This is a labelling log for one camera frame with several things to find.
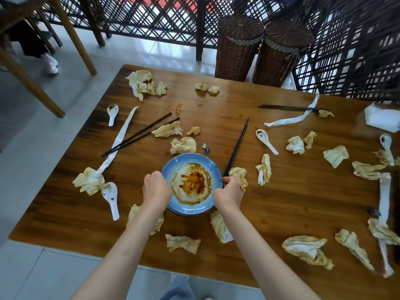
wicker basket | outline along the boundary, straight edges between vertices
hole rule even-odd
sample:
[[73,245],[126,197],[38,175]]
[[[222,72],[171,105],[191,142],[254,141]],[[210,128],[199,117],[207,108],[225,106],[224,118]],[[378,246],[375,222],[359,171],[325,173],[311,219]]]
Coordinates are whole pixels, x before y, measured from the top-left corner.
[[260,21],[246,16],[218,20],[215,77],[244,81],[264,37]]
[[299,61],[299,53],[306,50],[313,40],[312,32],[294,21],[269,23],[265,27],[253,83],[281,87]]

black pants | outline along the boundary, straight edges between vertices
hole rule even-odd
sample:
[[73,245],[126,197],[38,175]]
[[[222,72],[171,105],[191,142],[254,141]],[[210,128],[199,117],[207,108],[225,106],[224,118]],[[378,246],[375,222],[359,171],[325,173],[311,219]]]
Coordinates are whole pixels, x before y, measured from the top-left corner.
[[6,34],[9,34],[10,41],[18,41],[21,44],[25,55],[40,58],[40,55],[47,52],[43,41],[25,20],[10,27]]

small purple object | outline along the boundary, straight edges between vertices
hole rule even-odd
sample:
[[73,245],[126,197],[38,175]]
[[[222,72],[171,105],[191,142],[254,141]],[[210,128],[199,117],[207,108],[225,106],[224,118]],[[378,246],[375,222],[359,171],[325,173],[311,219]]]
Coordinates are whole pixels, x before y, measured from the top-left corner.
[[381,213],[380,213],[380,211],[378,211],[376,208],[373,208],[373,207],[368,207],[367,208],[367,212],[371,215],[371,216],[380,216],[381,215]]

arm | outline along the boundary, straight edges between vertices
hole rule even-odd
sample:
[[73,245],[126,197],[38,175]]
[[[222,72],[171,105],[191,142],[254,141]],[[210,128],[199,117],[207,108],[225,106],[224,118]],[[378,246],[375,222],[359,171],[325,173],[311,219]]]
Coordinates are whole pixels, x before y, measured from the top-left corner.
[[143,204],[127,229],[71,300],[125,300],[150,232],[171,200],[159,171],[147,175]]
[[320,300],[272,250],[239,209],[243,193],[236,179],[214,191],[214,203],[266,299]]

hand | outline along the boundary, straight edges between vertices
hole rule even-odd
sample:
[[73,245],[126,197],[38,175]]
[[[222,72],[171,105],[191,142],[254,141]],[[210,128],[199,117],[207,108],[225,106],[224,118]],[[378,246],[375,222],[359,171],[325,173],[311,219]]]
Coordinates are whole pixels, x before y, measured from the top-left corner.
[[214,191],[214,204],[217,209],[240,208],[243,192],[235,177],[223,177],[224,188]]
[[171,187],[159,171],[144,177],[143,203],[149,204],[165,211],[172,197]]

